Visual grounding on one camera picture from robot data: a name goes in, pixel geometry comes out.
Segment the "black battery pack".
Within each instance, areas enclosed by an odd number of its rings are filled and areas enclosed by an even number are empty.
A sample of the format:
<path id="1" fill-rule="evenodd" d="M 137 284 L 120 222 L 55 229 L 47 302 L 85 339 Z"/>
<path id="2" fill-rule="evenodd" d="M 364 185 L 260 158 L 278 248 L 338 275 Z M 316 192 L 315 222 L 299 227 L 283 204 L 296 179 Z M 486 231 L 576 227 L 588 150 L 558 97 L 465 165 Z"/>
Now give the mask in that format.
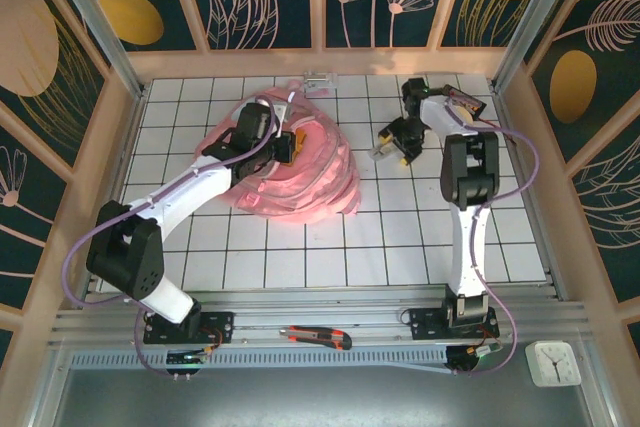
<path id="1" fill-rule="evenodd" d="M 485 102 L 449 84 L 446 84 L 442 88 L 442 90 L 443 93 L 447 95 L 455 105 L 463 107 L 474 120 L 478 120 L 487 107 L 487 104 Z"/>

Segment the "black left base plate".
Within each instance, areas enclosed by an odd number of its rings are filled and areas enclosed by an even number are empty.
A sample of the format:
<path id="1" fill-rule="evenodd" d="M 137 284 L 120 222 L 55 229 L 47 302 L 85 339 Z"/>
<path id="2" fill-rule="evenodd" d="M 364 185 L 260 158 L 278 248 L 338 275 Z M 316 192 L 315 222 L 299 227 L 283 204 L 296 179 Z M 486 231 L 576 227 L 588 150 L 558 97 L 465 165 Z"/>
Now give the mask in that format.
<path id="1" fill-rule="evenodd" d="M 227 344 L 232 340 L 232 312 L 201 312 L 174 324 L 159 315 L 145 319 L 145 345 Z"/>

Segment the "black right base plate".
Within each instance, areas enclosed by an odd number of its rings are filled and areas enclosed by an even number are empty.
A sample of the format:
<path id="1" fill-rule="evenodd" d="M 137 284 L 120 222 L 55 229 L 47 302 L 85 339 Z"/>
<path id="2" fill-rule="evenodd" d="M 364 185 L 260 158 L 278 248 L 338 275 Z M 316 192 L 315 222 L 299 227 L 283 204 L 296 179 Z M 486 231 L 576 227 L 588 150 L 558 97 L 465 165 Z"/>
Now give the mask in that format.
<path id="1" fill-rule="evenodd" d="M 495 309 L 490 307 L 487 319 L 480 324 L 450 327 L 442 308 L 409 310 L 409 327 L 413 340 L 481 340 L 485 334 L 500 337 Z"/>

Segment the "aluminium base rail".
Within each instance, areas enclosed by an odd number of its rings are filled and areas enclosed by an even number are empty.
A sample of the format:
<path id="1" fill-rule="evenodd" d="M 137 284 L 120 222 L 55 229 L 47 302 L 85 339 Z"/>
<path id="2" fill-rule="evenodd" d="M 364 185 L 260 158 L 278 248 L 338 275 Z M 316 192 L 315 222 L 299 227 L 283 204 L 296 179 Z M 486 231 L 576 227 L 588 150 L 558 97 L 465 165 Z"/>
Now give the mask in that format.
<path id="1" fill-rule="evenodd" d="M 548 284 L 497 284 L 492 288 L 501 340 L 590 340 L 593 329 L 577 301 L 563 301 Z M 406 344 L 407 309 L 437 307 L 441 286 L 222 290 L 196 294 L 206 311 L 234 315 L 232 343 L 238 347 L 285 345 L 280 329 L 318 325 L 347 332 L 357 346 Z M 137 309 L 124 302 L 61 310 L 50 347 L 127 348 L 133 344 Z"/>

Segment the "aluminium side rail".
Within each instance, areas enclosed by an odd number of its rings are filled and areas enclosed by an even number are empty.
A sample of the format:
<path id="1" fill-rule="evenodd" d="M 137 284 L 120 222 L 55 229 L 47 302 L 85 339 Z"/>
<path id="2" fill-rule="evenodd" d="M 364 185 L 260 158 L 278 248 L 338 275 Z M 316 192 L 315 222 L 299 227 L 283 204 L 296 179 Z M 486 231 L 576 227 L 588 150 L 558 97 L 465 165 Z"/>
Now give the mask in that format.
<path id="1" fill-rule="evenodd" d="M 149 86 L 142 85 L 142 93 L 135 100 L 131 101 L 130 106 L 124 110 L 122 118 L 116 126 L 105 167 L 105 179 L 100 187 L 101 197 L 97 203 L 96 212 L 99 212 L 102 206 L 112 199 L 118 200 L 120 198 L 124 185 L 124 177 L 129 166 L 132 144 L 147 104 L 149 89 Z M 85 277 L 85 291 L 80 293 L 81 284 L 76 287 L 76 292 L 83 301 L 83 304 L 79 304 L 77 309 L 102 307 L 112 303 L 127 303 L 130 301 L 130 298 L 121 292 L 117 292 L 111 297 L 105 297 L 101 294 L 95 300 L 87 300 L 87 295 L 90 294 L 91 282 L 94 278 L 91 272 L 88 272 Z"/>
<path id="2" fill-rule="evenodd" d="M 509 106 L 504 99 L 503 93 L 495 87 L 492 90 L 492 97 L 495 102 L 495 108 L 498 115 L 500 125 L 507 130 L 519 132 L 521 135 L 530 137 L 525 129 L 519 127 L 513 120 L 509 112 Z M 531 174 L 534 173 L 535 155 L 531 148 L 523 141 L 516 138 L 508 147 L 509 158 L 512 161 L 515 177 L 518 186 L 523 186 Z M 541 268 L 545 273 L 545 281 L 536 280 L 539 286 L 552 285 L 554 288 L 554 296 L 560 299 L 566 299 L 566 288 L 563 285 L 561 271 L 553 251 L 553 246 L 549 238 L 541 207 L 535 190 L 535 183 L 539 180 L 539 176 L 527 187 L 522 193 L 522 201 L 524 210 L 527 214 L 527 220 L 538 252 L 538 258 Z"/>

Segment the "grey metal sheet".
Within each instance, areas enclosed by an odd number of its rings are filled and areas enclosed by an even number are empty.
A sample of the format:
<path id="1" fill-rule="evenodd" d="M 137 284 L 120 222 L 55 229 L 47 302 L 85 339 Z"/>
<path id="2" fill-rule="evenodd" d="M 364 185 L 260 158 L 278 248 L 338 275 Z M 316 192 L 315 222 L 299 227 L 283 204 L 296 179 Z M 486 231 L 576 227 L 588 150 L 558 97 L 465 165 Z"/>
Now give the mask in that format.
<path id="1" fill-rule="evenodd" d="M 71 370 L 38 427 L 619 427 L 587 387 L 523 362 L 467 377 L 394 367 L 222 369 L 188 382 Z"/>

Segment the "dark floral wall panel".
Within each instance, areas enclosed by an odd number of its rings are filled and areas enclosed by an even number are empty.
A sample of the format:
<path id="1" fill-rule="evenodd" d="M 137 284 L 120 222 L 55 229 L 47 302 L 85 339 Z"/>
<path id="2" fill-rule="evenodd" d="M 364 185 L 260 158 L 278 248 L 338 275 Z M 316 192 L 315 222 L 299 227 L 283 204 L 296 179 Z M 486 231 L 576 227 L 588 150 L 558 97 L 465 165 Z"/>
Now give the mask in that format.
<path id="1" fill-rule="evenodd" d="M 569 161 L 640 90 L 640 0 L 575 0 L 531 78 Z"/>
<path id="2" fill-rule="evenodd" d="M 11 310 L 25 307 L 65 189 L 0 100 L 0 304 Z"/>
<path id="3" fill-rule="evenodd" d="M 69 166 L 103 86 L 53 0 L 0 0 L 0 103 Z"/>
<path id="4" fill-rule="evenodd" d="M 640 128 L 618 134 L 572 179 L 619 303 L 640 296 Z"/>

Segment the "pink school backpack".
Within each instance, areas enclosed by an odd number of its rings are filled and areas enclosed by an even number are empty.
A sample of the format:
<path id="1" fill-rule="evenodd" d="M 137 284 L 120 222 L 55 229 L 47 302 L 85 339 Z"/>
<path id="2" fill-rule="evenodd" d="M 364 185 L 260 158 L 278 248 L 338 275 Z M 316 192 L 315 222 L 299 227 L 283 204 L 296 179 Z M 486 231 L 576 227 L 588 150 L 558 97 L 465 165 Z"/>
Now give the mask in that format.
<path id="1" fill-rule="evenodd" d="M 220 198 L 245 213 L 294 224 L 356 213 L 361 200 L 360 175 L 349 141 L 336 122 L 305 97 L 298 81 L 270 87 L 240 101 L 198 144 L 194 156 L 199 157 L 226 130 L 236 130 L 240 110 L 248 102 L 272 104 L 284 116 L 276 121 L 272 135 L 295 134 L 302 128 L 304 146 L 301 152 L 294 152 L 289 163 L 267 165 Z"/>

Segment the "clear plastic packet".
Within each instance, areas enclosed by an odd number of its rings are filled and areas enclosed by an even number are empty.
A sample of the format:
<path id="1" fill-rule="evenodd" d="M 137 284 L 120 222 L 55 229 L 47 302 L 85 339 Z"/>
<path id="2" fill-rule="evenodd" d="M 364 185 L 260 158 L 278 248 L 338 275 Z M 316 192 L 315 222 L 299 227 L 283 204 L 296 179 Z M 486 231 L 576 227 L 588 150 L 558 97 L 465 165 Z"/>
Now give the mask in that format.
<path id="1" fill-rule="evenodd" d="M 305 72 L 303 89 L 307 94 L 328 95 L 337 89 L 338 75 L 332 72 Z"/>

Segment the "white square alarm clock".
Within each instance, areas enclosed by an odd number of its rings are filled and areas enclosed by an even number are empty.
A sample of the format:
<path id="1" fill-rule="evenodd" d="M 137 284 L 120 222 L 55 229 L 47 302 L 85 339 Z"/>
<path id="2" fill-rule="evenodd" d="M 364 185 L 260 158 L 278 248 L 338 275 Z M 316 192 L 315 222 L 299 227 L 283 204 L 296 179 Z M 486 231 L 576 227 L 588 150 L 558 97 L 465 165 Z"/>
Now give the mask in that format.
<path id="1" fill-rule="evenodd" d="M 582 382 L 573 348 L 565 341 L 533 342 L 525 348 L 525 356 L 536 387 L 574 387 Z"/>

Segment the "clear plastic case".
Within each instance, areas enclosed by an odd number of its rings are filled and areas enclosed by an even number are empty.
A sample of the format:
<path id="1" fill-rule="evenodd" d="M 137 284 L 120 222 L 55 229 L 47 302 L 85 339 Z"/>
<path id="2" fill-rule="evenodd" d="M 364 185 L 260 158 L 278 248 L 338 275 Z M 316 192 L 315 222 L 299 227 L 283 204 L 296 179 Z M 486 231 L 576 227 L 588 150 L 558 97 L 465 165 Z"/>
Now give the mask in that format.
<path id="1" fill-rule="evenodd" d="M 369 156 L 374 162 L 379 162 L 385 158 L 393 157 L 401 159 L 403 153 L 393 143 L 379 144 L 369 151 Z"/>

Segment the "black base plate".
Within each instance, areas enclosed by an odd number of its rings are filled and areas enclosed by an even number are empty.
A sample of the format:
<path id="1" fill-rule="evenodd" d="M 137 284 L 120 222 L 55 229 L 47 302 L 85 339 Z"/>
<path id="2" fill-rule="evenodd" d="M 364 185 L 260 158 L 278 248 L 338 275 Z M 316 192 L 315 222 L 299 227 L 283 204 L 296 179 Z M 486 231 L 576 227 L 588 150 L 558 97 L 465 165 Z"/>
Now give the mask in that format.
<path id="1" fill-rule="evenodd" d="M 227 344 L 232 340 L 232 312 L 201 312 L 174 324 L 159 315 L 145 319 L 145 345 Z"/>
<path id="2" fill-rule="evenodd" d="M 487 319 L 480 324 L 450 327 L 442 308 L 409 310 L 409 327 L 413 340 L 481 340 L 485 334 L 500 337 L 495 309 L 490 307 Z"/>

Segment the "aluminium frame post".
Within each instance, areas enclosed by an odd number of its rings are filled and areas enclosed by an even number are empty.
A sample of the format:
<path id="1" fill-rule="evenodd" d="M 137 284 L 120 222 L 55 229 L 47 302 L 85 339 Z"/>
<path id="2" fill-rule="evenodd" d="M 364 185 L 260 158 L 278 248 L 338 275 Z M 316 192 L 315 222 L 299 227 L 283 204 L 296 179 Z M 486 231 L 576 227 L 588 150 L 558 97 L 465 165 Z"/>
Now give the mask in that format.
<path id="1" fill-rule="evenodd" d="M 491 80 L 494 94 L 506 89 L 556 3 L 557 0 L 530 0 Z"/>
<path id="2" fill-rule="evenodd" d="M 84 16 L 89 29 L 93 32 L 112 67 L 122 80 L 127 91 L 135 100 L 140 100 L 143 90 L 140 80 L 129 61 L 127 53 L 111 28 L 97 0 L 73 0 L 79 12 Z"/>

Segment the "orange black utility knife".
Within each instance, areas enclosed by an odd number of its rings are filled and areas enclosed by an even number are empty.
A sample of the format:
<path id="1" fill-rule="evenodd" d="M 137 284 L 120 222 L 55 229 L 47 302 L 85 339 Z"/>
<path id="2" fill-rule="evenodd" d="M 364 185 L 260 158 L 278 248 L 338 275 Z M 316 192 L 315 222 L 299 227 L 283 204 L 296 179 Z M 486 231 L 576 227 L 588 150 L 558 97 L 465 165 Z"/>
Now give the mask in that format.
<path id="1" fill-rule="evenodd" d="M 293 342 L 321 345 L 344 351 L 352 348 L 352 339 L 346 332 L 330 327 L 292 325 L 280 329 L 279 334 Z"/>

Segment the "small circuit board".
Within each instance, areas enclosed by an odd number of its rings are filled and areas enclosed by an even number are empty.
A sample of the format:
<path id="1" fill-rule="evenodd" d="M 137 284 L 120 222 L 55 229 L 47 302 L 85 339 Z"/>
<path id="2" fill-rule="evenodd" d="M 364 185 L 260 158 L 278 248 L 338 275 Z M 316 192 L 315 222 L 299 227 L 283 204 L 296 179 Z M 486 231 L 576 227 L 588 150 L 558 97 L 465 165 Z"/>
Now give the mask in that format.
<path id="1" fill-rule="evenodd" d="M 212 354 L 210 347 L 190 350 L 169 350 L 166 355 L 167 365 L 201 365 L 209 361 Z"/>
<path id="2" fill-rule="evenodd" d="M 471 372 L 478 366 L 482 358 L 501 350 L 502 348 L 498 344 L 448 346 L 445 367 L 454 373 Z"/>

